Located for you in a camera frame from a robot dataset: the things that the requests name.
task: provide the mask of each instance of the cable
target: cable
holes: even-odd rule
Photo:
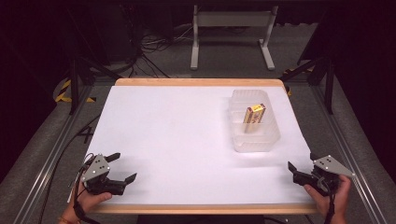
[[[324,186],[326,187],[327,191],[329,192],[329,212],[327,212],[326,218],[324,220],[324,224],[330,224],[332,221],[332,216],[334,215],[334,199],[335,199],[335,193],[333,193],[329,186],[327,185],[326,182],[324,182]]]
[[[154,62],[152,62],[148,57],[146,57],[145,54],[142,54],[142,57],[147,59],[152,65],[154,65],[154,67],[156,67],[165,77],[169,77],[168,75],[165,74],[165,72],[163,72],[163,70],[161,70],[157,65],[155,65]]]
[[[82,130],[87,129],[87,127],[90,126],[90,124],[93,123],[93,122],[94,122],[96,119],[98,119],[100,116],[101,116],[101,114],[99,114],[99,115],[97,115],[95,118],[93,118],[93,119],[92,119],[89,123],[87,123],[87,124],[84,126],[84,128],[82,128],[78,133],[82,132]],[[41,222],[42,222],[42,219],[43,219],[43,216],[44,216],[44,211],[45,211],[45,208],[46,208],[46,205],[47,205],[47,200],[48,200],[49,195],[50,195],[50,188],[51,188],[51,186],[52,186],[52,180],[53,180],[53,177],[55,177],[55,172],[56,172],[56,169],[58,168],[58,165],[59,165],[59,162],[60,162],[60,160],[61,160],[61,157],[64,155],[65,150],[69,147],[69,145],[73,142],[73,140],[74,140],[77,136],[78,136],[78,135],[75,134],[75,135],[67,142],[67,144],[64,146],[64,149],[62,150],[61,155],[59,156],[58,160],[56,161],[55,166],[54,166],[54,169],[53,169],[52,173],[50,174],[50,177],[49,177],[49,185],[48,185],[48,187],[47,187],[47,192],[46,192],[46,196],[45,196],[45,198],[44,198],[43,206],[41,207],[40,218],[38,219],[38,224],[41,224]]]
[[[304,215],[306,217],[306,219],[308,219],[309,223],[314,224],[314,222],[312,221],[312,219],[309,217],[309,215]]]

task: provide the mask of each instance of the black cable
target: black cable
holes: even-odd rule
[[[148,76],[150,76],[150,77],[155,77],[155,76],[150,75],[149,73],[147,73],[145,70],[143,70],[143,69],[139,66],[139,64],[136,64],[136,66],[137,66],[137,68],[140,69],[140,71],[142,71],[144,74],[146,74],[146,75],[148,75]]]
[[[96,119],[98,119],[100,116],[101,116],[101,114],[99,114],[98,116],[96,116],[96,117],[95,117],[94,119],[92,119],[88,124],[86,124],[81,130],[86,129],[88,126],[90,126],[91,123],[93,123],[93,122],[94,122]],[[55,172],[56,172],[56,169],[58,168],[58,165],[59,165],[59,162],[60,162],[60,160],[61,160],[61,157],[64,155],[65,150],[69,147],[69,145],[73,142],[73,140],[74,140],[77,136],[78,136],[78,135],[75,134],[75,135],[67,142],[67,144],[64,146],[64,149],[62,149],[61,155],[59,156],[58,160],[57,160],[56,163],[55,163],[55,166],[54,166],[54,169],[53,169],[52,173],[49,175],[49,185],[48,185],[48,187],[47,187],[47,192],[46,192],[46,196],[45,196],[45,198],[44,198],[43,205],[42,205],[42,207],[41,207],[40,218],[39,218],[39,220],[38,220],[38,224],[41,224],[41,222],[42,222],[42,220],[43,220],[44,211],[45,211],[45,208],[46,208],[46,205],[47,205],[47,200],[48,200],[49,195],[50,195],[50,188],[51,188],[51,186],[52,186],[52,180],[53,180],[53,177],[55,177]]]
[[[152,65],[154,65],[154,67],[156,67],[165,77],[169,77],[168,75],[165,74],[165,72],[163,72],[163,70],[161,70],[157,65],[155,65],[154,62],[152,62],[148,57],[146,57],[145,54],[142,54],[142,57],[147,59]]]
[[[157,73],[155,72],[155,70],[149,65],[148,60],[146,58],[142,58],[143,61],[145,61],[146,65],[151,68],[151,71],[154,73],[155,77],[158,77]]]
[[[309,217],[309,215],[305,215],[306,219],[308,219],[309,223],[314,224],[314,222],[312,221],[312,219]]]
[[[332,216],[334,215],[334,199],[335,193],[333,193],[326,182],[324,182],[324,186],[326,187],[327,191],[329,192],[329,211],[327,212],[326,218],[324,220],[324,224],[330,224],[332,221]]]

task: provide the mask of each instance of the metal stand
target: metal stand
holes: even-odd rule
[[[191,54],[191,70],[198,69],[199,53],[199,26],[265,26],[265,37],[259,39],[262,55],[267,64],[268,70],[274,70],[275,66],[268,50],[268,41],[274,26],[277,7],[272,11],[198,11],[198,6],[194,6],[193,31],[194,40]]]

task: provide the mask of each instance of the floor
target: floor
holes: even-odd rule
[[[189,28],[188,24],[178,27],[180,33]],[[200,33],[200,61],[196,71],[190,70],[192,41],[191,34],[188,34],[178,38],[169,48],[145,49],[145,55],[155,66],[140,58],[133,70],[130,68],[120,75],[149,78],[165,77],[163,74],[175,78],[278,78],[286,69],[297,67],[296,62],[315,28],[315,24],[274,28],[269,49],[275,71],[268,71],[265,67],[257,43],[260,30],[224,28],[207,29]],[[118,66],[122,64],[113,64],[109,69]],[[377,159],[337,80],[332,98],[333,115],[329,115],[322,101],[323,83],[313,87],[305,79],[306,74],[300,74],[285,85],[290,87],[290,102],[307,144],[312,152],[331,154],[357,174],[350,192],[348,223],[396,223],[393,211],[396,207],[396,186]],[[54,91],[54,99],[63,84],[64,80]],[[0,223],[55,222],[66,205],[69,185],[76,177],[91,140],[88,137],[85,142],[86,136],[77,133],[86,126],[92,127],[94,132],[97,117],[113,84],[114,80],[97,75],[93,86],[81,86],[81,96],[94,98],[95,101],[82,104],[73,115],[69,115],[70,103],[57,104],[0,185],[3,192],[0,195]],[[101,223],[137,221],[137,215],[90,214],[90,217]],[[309,219],[295,215],[268,217],[288,223],[310,223],[310,219],[314,223],[323,222],[318,214],[309,215]]]

